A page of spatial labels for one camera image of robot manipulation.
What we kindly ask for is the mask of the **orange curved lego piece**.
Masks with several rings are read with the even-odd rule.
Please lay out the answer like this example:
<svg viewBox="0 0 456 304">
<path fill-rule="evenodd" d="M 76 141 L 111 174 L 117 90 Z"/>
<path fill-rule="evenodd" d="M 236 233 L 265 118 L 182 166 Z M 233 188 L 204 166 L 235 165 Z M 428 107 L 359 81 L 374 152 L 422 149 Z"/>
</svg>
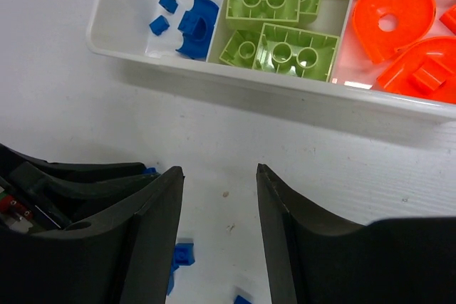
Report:
<svg viewBox="0 0 456 304">
<path fill-rule="evenodd" d="M 455 103 L 455 38 L 438 36 L 409 47 L 376 79 L 372 89 Z"/>
</svg>

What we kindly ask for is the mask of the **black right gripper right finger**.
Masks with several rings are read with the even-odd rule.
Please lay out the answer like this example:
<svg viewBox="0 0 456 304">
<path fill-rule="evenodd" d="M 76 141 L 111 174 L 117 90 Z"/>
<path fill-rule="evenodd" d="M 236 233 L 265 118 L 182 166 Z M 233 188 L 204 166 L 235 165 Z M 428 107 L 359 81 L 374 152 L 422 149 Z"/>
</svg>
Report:
<svg viewBox="0 0 456 304">
<path fill-rule="evenodd" d="M 399 218 L 366 226 L 256 171 L 273 303 L 453 303 L 455 219 Z"/>
</svg>

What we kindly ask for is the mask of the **orange round lego piece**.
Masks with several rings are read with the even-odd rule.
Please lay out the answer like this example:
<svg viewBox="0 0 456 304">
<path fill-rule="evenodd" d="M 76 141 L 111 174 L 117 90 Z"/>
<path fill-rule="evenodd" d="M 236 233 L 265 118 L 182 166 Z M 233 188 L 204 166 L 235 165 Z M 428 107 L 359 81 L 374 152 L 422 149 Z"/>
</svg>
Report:
<svg viewBox="0 0 456 304">
<path fill-rule="evenodd" d="M 435 0 L 357 0 L 352 25 L 368 58 L 379 64 L 423 38 L 435 16 Z"/>
</svg>

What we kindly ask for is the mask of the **small green lego brick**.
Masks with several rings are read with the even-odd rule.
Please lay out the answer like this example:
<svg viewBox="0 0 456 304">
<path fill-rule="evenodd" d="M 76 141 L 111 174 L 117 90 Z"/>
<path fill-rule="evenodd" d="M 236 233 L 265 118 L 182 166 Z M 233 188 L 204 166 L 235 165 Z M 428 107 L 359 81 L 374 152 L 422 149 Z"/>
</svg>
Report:
<svg viewBox="0 0 456 304">
<path fill-rule="evenodd" d="M 259 39 L 260 33 L 257 31 L 236 30 L 220 54 L 219 61 L 226 65 L 251 69 Z"/>
</svg>

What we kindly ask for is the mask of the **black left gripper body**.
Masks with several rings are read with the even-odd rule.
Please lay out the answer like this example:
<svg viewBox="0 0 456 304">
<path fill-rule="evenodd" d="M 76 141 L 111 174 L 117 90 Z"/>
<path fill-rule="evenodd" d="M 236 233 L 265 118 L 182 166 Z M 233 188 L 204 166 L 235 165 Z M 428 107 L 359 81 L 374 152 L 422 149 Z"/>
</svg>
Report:
<svg viewBox="0 0 456 304">
<path fill-rule="evenodd" d="M 67 229 L 135 194 L 159 174 L 140 162 L 69 164 L 1 146 L 1 226 L 25 234 Z"/>
</svg>

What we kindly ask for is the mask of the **blue round lego piece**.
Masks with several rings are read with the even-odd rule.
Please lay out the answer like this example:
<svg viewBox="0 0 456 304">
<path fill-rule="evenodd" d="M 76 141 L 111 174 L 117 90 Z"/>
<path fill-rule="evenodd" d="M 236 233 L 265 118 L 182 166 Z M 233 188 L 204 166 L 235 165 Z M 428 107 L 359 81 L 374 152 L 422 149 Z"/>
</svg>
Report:
<svg viewBox="0 0 456 304">
<path fill-rule="evenodd" d="M 186 11 L 179 23 L 182 46 L 176 51 L 191 59 L 205 59 L 214 32 L 219 7 L 211 0 L 194 0 L 193 7 Z"/>
</svg>

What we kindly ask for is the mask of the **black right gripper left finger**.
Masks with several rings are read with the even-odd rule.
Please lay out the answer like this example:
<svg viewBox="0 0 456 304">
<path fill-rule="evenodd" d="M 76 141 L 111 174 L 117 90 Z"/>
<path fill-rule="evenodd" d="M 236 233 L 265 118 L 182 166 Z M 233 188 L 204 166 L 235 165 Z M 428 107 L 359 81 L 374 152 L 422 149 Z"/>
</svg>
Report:
<svg viewBox="0 0 456 304">
<path fill-rule="evenodd" d="M 182 206 L 174 166 L 66 230 L 1 230 L 3 303 L 164 303 Z"/>
</svg>

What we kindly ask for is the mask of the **small orange lego brick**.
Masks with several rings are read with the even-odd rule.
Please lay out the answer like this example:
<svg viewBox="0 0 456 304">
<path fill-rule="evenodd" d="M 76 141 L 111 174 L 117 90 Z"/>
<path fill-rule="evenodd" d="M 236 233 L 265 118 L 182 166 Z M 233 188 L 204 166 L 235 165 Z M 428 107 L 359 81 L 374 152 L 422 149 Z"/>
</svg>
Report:
<svg viewBox="0 0 456 304">
<path fill-rule="evenodd" d="M 456 34 L 456 5 L 453 5 L 442 14 L 440 22 L 453 34 Z"/>
</svg>

